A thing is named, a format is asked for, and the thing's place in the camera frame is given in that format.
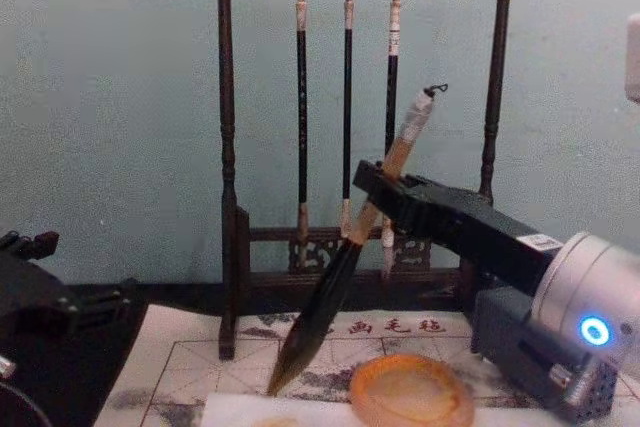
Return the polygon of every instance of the blue led light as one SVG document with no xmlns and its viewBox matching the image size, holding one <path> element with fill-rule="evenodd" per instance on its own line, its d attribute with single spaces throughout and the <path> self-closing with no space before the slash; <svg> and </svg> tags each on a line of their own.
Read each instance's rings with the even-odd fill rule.
<svg viewBox="0 0 640 427">
<path fill-rule="evenodd" d="M 587 317 L 580 324 L 580 333 L 591 345 L 604 345 L 609 342 L 609 327 L 597 317 Z"/>
</svg>

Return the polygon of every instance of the wall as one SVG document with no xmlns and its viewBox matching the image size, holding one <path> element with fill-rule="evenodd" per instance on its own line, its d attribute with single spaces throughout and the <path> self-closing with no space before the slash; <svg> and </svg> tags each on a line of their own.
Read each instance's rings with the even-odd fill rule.
<svg viewBox="0 0 640 427">
<path fill-rule="evenodd" d="M 342 2 L 308 0 L 310 209 L 335 225 Z M 353 165 L 382 155 L 390 0 L 356 0 Z M 237 189 L 295 225 L 295 0 L 234 0 Z M 495 0 L 403 0 L 398 117 L 449 82 L 408 171 L 476 189 Z M 55 229 L 66 282 L 220 280 L 216 0 L 0 0 L 0 221 Z M 637 0 L 513 0 L 494 191 L 565 240 L 634 248 L 639 108 L 624 98 Z M 356 206 L 362 195 L 354 192 Z M 254 249 L 283 268 L 281 248 Z M 366 266 L 380 265 L 379 245 Z M 439 264 L 455 259 L 438 252 Z"/>
</svg>

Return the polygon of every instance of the robotic arm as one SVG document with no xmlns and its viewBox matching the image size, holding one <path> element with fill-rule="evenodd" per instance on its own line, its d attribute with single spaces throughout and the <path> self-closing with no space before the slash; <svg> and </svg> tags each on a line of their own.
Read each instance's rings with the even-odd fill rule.
<svg viewBox="0 0 640 427">
<path fill-rule="evenodd" d="M 530 322 L 640 378 L 640 257 L 588 233 L 566 244 L 422 177 L 361 162 L 354 184 L 397 231 L 430 238 L 533 297 Z"/>
<path fill-rule="evenodd" d="M 135 282 L 127 280 L 116 289 L 105 288 L 95 295 L 77 295 L 55 276 L 30 262 L 32 259 L 42 259 L 54 254 L 57 244 L 56 232 L 47 232 L 34 239 L 21 236 L 15 231 L 6 235 L 0 234 L 0 340 L 16 337 L 36 339 L 46 336 L 52 341 L 53 352 L 61 354 L 60 361 L 64 362 L 67 354 L 60 348 L 59 341 L 125 320 L 131 310 L 131 294 Z M 116 340 L 114 344 L 112 347 L 118 351 L 120 342 Z M 31 393 L 23 392 L 21 388 L 24 388 L 25 379 L 30 379 L 27 384 L 38 382 L 51 385 L 52 388 L 58 385 L 58 382 L 73 382 L 77 379 L 66 379 L 67 371 L 55 368 L 51 371 L 46 369 L 47 373 L 39 374 L 34 364 L 43 364 L 39 361 L 26 361 L 27 356 L 14 349 L 16 345 L 24 346 L 20 343 L 3 343 L 3 350 L 0 352 L 0 424 L 24 427 L 50 426 L 52 422 L 48 418 L 49 415 L 52 419 L 62 422 L 60 418 L 67 418 L 68 414 L 61 412 L 67 412 L 68 405 L 60 405 L 58 408 L 45 403 L 41 408 L 39 404 L 43 400 L 42 389 L 35 389 L 34 400 L 30 397 Z M 51 353 L 44 357 L 51 362 L 56 361 Z M 83 355 L 80 357 L 78 362 L 83 365 L 85 360 L 82 359 Z M 50 372 L 57 372 L 57 377 L 48 375 Z M 102 392 L 102 386 L 104 381 L 99 379 L 91 395 L 95 397 L 104 394 L 106 398 L 108 392 Z M 92 405 L 94 402 L 89 400 L 86 405 Z M 48 407 L 47 412 L 43 410 L 45 406 Z M 89 412 L 79 417 L 91 415 L 92 412 Z"/>
</svg>

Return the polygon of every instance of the black cable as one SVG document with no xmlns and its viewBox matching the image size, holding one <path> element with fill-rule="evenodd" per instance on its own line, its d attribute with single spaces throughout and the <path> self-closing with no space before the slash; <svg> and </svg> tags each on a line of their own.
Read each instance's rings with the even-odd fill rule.
<svg viewBox="0 0 640 427">
<path fill-rule="evenodd" d="M 44 427 L 53 427 L 53 424 L 47 417 L 47 414 L 45 414 L 44 411 L 38 406 L 38 404 L 36 404 L 29 396 L 27 396 L 27 394 L 25 394 L 18 388 L 4 382 L 0 382 L 0 388 L 4 389 L 10 394 L 15 395 L 18 399 L 20 399 L 27 406 L 28 410 L 31 410 L 36 414 L 36 417 L 38 417 L 38 420 L 42 422 Z"/>
</svg>

